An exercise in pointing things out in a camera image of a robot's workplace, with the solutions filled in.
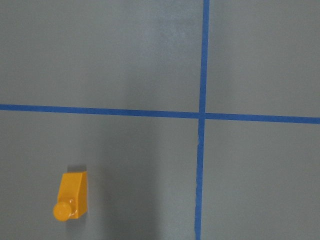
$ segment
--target vertical blue line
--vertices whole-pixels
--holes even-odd
[[[207,88],[208,41],[209,41],[209,7],[210,7],[210,0],[203,0],[201,72],[200,72],[199,119],[198,119],[198,148],[197,148],[197,160],[196,160],[196,190],[195,190],[195,214],[194,214],[195,215],[194,216],[194,232],[195,232],[196,240],[201,240],[204,143],[205,143],[205,122],[206,122],[206,88]]]

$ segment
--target gray surface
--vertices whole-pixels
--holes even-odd
[[[0,102],[198,110],[202,1],[0,2]]]
[[[211,1],[206,111],[320,116],[320,1]]]
[[[0,111],[0,238],[194,239],[197,120]],[[58,222],[67,168],[88,213]]]
[[[206,121],[203,240],[320,239],[320,126]]]

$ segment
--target horizontal blue line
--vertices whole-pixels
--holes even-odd
[[[198,119],[199,118],[199,113],[197,113],[197,112],[130,110],[130,109],[69,107],[69,106],[38,106],[38,105],[0,104],[0,110],[42,112],[42,113],[94,114],[94,115],[137,116],[137,117],[180,118],[180,119]]]
[[[1,110],[2,111],[42,112],[42,113],[179,118],[179,119],[198,119],[200,117],[200,114],[198,112],[129,110],[129,109],[111,109],[111,108],[69,107],[69,106],[13,105],[13,104],[0,104],[0,111]],[[307,117],[307,116],[273,116],[273,115],[250,115],[250,114],[228,114],[228,113],[205,113],[205,119],[255,121],[255,122],[271,122],[271,123],[320,124],[320,117]]]
[[[206,119],[271,123],[320,124],[320,117],[206,113]]]

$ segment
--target orange object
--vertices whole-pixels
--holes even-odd
[[[62,175],[54,217],[62,222],[78,219],[87,207],[87,172],[67,172]]]

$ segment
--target blue tape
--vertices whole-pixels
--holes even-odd
[[[199,119],[198,119],[198,147],[196,157],[196,189],[195,189],[195,213],[194,232],[195,239],[201,239],[202,221],[202,193],[204,172],[204,143],[206,122],[206,91],[207,91],[207,68],[208,68],[208,42],[209,42],[209,9],[210,0],[203,1],[202,13],[202,44],[201,44],[201,70],[200,70],[200,93],[199,93]]]
[[[0,104],[0,110],[42,112],[42,113],[95,114],[95,115],[116,115],[116,116],[137,116],[137,117],[180,118],[180,119],[198,119],[199,118],[198,112],[130,110],[130,109],[68,107],[68,106],[38,106],[38,105]]]
[[[206,119],[270,123],[320,124],[320,117],[206,113]]]

